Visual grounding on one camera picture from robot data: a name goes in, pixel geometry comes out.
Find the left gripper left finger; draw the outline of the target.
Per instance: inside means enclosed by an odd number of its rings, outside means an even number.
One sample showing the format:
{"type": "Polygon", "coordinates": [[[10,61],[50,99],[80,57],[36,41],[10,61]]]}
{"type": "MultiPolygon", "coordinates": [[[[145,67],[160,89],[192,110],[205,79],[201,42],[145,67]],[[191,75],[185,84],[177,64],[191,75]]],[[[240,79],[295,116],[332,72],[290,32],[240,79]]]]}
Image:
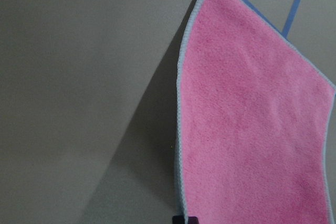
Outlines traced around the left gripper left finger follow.
{"type": "Polygon", "coordinates": [[[172,224],[185,224],[184,216],[173,216],[172,217],[172,224]]]}

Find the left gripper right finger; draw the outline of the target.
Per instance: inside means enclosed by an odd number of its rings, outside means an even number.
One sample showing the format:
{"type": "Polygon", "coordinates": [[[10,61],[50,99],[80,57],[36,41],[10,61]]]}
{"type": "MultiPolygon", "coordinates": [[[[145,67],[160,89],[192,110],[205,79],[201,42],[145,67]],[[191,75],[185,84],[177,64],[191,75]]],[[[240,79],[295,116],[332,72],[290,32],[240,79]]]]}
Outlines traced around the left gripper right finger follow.
{"type": "Polygon", "coordinates": [[[189,216],[187,224],[199,224],[199,220],[196,216],[189,216]]]}

